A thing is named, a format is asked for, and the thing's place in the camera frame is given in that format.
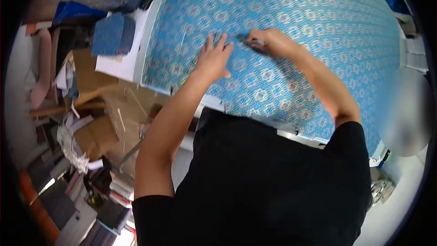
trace cardboard box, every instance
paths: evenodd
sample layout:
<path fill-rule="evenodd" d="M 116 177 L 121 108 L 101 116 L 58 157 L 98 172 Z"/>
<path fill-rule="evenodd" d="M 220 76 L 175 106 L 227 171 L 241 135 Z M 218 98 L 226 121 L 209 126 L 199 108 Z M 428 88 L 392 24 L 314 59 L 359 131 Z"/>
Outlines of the cardboard box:
<path fill-rule="evenodd" d="M 76 83 L 79 97 L 74 101 L 78 107 L 103 93 L 117 90 L 118 79 L 95 71 L 97 57 L 91 56 L 91 49 L 73 50 Z"/>
<path fill-rule="evenodd" d="M 89 157 L 90 162 L 97 161 L 118 143 L 118 137 L 109 116 L 95 119 L 74 133 L 74 139 L 80 150 Z"/>

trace fingers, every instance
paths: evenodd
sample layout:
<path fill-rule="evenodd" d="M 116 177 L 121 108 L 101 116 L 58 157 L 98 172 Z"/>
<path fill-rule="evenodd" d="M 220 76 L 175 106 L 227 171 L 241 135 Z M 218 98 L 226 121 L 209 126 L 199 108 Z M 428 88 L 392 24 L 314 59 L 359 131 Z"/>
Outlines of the fingers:
<path fill-rule="evenodd" d="M 206 37 L 206 50 L 212 50 L 214 48 L 214 42 L 212 40 L 212 34 L 209 33 Z"/>
<path fill-rule="evenodd" d="M 225 77 L 226 79 L 229 79 L 229 78 L 231 78 L 231 73 L 227 69 L 225 69 L 223 71 L 223 77 Z"/>
<path fill-rule="evenodd" d="M 233 49 L 234 49 L 234 42 L 229 42 L 229 44 L 225 47 L 223 52 L 226 54 L 227 57 L 229 57 Z"/>
<path fill-rule="evenodd" d="M 219 50 L 223 50 L 225 48 L 225 44 L 226 44 L 226 38 L 228 37 L 228 35 L 226 33 L 222 34 L 220 37 L 220 40 L 217 43 L 216 48 L 218 48 Z"/>
<path fill-rule="evenodd" d="M 253 44 L 251 44 L 250 47 L 252 47 L 252 48 L 254 48 L 254 49 L 258 49 L 258 50 L 260 50 L 260 51 L 265 51 L 265 49 L 266 49 L 265 46 L 262 46 L 262 45 L 257 44 L 257 43 L 253 43 Z"/>
<path fill-rule="evenodd" d="M 266 35 L 264 30 L 251 29 L 249 31 L 249 36 L 246 41 L 250 42 L 252 40 L 262 40 L 265 41 Z"/>

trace gray fabric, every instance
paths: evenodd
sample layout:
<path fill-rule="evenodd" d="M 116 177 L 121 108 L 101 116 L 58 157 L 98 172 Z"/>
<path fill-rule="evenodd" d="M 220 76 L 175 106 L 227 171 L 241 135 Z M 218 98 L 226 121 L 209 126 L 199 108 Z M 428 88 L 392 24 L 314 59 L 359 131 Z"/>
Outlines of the gray fabric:
<path fill-rule="evenodd" d="M 73 201 L 65 194 L 66 188 L 67 182 L 58 180 L 39 195 L 42 206 L 59 230 L 64 228 L 76 211 Z"/>
<path fill-rule="evenodd" d="M 65 224 L 56 240 L 56 246 L 79 245 L 86 232 L 96 219 L 97 212 L 83 199 L 79 198 L 74 206 L 77 210 Z"/>

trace upholstery fabric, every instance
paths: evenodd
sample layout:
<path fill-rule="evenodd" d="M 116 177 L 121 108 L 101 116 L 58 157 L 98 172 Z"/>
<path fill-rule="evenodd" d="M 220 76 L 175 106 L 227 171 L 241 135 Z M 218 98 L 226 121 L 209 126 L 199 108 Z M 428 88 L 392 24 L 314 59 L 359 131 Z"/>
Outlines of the upholstery fabric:
<path fill-rule="evenodd" d="M 325 63 L 360 106 L 371 156 L 379 143 L 376 90 L 399 67 L 399 30 L 384 0 L 163 0 L 146 56 L 142 84 L 177 90 L 194 68 L 207 33 L 234 41 L 230 79 L 207 94 L 225 112 L 252 113 L 298 125 L 299 135 L 329 139 L 334 123 L 301 71 L 248 48 L 251 28 L 276 27 Z"/>

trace blue fabric swatch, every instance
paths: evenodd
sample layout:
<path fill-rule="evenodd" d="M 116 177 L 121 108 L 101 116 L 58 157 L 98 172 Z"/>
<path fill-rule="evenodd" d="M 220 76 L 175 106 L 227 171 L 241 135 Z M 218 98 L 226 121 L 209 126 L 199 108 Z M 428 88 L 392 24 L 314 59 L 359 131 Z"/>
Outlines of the blue fabric swatch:
<path fill-rule="evenodd" d="M 358 105 L 369 155 L 379 136 L 376 90 L 399 67 L 399 30 L 384 0 L 164 0 L 156 19 L 142 83 L 169 91 L 194 68 L 207 33 L 228 34 L 231 79 L 207 94 L 228 114 L 252 113 L 298 125 L 299 135 L 329 139 L 334 123 L 293 63 L 257 54 L 240 41 L 251 28 L 276 27 L 325 63 Z"/>
<path fill-rule="evenodd" d="M 115 13 L 99 20 L 94 30 L 91 54 L 126 55 L 132 48 L 135 33 L 133 18 Z"/>

